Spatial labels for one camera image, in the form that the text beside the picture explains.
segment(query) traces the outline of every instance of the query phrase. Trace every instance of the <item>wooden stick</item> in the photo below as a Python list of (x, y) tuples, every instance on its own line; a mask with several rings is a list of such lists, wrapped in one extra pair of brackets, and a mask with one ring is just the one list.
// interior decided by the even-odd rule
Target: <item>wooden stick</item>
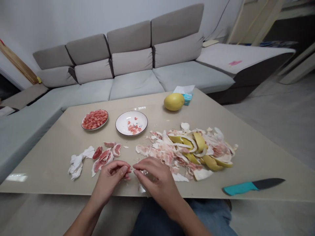
[(38, 83), (35, 73), (0, 39), (0, 51), (33, 85)]

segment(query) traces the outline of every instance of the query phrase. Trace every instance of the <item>teal knife handle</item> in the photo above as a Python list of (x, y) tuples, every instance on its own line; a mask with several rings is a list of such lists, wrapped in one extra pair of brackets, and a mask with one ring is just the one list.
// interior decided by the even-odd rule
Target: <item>teal knife handle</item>
[(235, 194), (247, 193), (251, 190), (259, 190), (252, 182), (245, 182), (238, 185), (232, 185), (229, 187), (224, 187), (223, 191), (226, 192), (230, 196), (234, 196)]

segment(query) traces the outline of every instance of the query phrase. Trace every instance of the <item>person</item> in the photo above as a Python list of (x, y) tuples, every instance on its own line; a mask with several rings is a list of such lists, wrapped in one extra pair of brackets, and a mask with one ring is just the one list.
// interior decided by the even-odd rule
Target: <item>person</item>
[[(148, 157), (133, 165), (134, 174), (151, 194), (140, 211), (133, 231), (135, 235), (229, 235), (237, 236), (229, 226), (229, 206), (220, 199), (184, 200), (168, 166)], [(152, 182), (141, 171), (155, 177)], [(100, 172), (86, 206), (64, 236), (92, 235), (102, 209), (108, 203), (116, 185), (130, 180), (131, 166), (124, 161), (113, 161)]]

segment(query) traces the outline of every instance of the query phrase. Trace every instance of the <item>sofa cushion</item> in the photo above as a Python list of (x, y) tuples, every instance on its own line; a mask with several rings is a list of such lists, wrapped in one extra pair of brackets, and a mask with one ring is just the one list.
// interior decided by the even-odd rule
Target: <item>sofa cushion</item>
[(111, 54), (151, 47), (151, 22), (143, 21), (107, 33)]
[(41, 70), (37, 75), (48, 88), (77, 84), (75, 71), (71, 67), (57, 67)]
[(152, 48), (112, 54), (114, 75), (152, 69)]
[(230, 76), (195, 61), (152, 70), (165, 91), (173, 91), (176, 86), (195, 85), (207, 94), (227, 90), (235, 83)]
[(119, 75), (114, 79), (110, 100), (165, 92), (152, 70)]
[(66, 110), (68, 107), (108, 101), (112, 85), (113, 79), (98, 80), (82, 84), (78, 90), (74, 91), (68, 100), (63, 103), (62, 111)]
[(152, 46), (197, 33), (203, 8), (204, 4), (199, 3), (152, 19)]
[(21, 92), (9, 97), (8, 99), (1, 102), (1, 106), (8, 106), (21, 110), (26, 107), (27, 104), (37, 99), (48, 90), (44, 84), (35, 84)]
[(110, 59), (79, 65), (74, 70), (79, 84), (113, 78)]
[(295, 50), (218, 43), (203, 48), (196, 61), (235, 75), (243, 69), (284, 53), (293, 55)]
[(29, 107), (0, 119), (0, 183), (62, 115), (62, 104), (79, 87), (55, 88)]
[(195, 33), (175, 41), (153, 46), (154, 68), (191, 61), (200, 56), (203, 34)]
[(65, 45), (34, 52), (33, 57), (42, 70), (74, 66)]
[(82, 65), (110, 58), (104, 34), (96, 34), (68, 42), (66, 47), (76, 65)]

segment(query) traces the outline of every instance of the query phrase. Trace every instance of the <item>beige table top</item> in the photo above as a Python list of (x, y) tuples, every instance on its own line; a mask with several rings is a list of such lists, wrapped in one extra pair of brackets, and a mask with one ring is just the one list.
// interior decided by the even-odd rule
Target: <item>beige table top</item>
[[(28, 153), (12, 173), (26, 173), (25, 182), (4, 181), (0, 192), (47, 193), (90, 195), (96, 184), (98, 173), (91, 178), (93, 161), (84, 160), (81, 176), (71, 181), (68, 175), (70, 159), (90, 145), (97, 148), (103, 141), (118, 142), (129, 148), (121, 148), (120, 160), (133, 165), (137, 158), (138, 144), (150, 145), (144, 139), (151, 130), (180, 129), (181, 122), (188, 122), (191, 129), (218, 127), (231, 145), (239, 149), (233, 158), (234, 167), (216, 172), (206, 180), (177, 182), (183, 197), (187, 198), (231, 198), (231, 199), (274, 199), (315, 202), (315, 172), (295, 157), (268, 140), (252, 127), (227, 111), (198, 89), (189, 106), (178, 112), (164, 109), (163, 100), (170, 92), (108, 102), (70, 107), (57, 120), (37, 145)], [(81, 121), (92, 110), (105, 109), (109, 113), (106, 125), (96, 131), (85, 131)], [(138, 110), (148, 117), (148, 127), (142, 135), (126, 137), (115, 129), (117, 117), (129, 110)], [(286, 179), (282, 184), (262, 191), (227, 196), (222, 187), (265, 178)], [(144, 196), (138, 192), (138, 180), (131, 174), (131, 181), (121, 181), (116, 196)]]

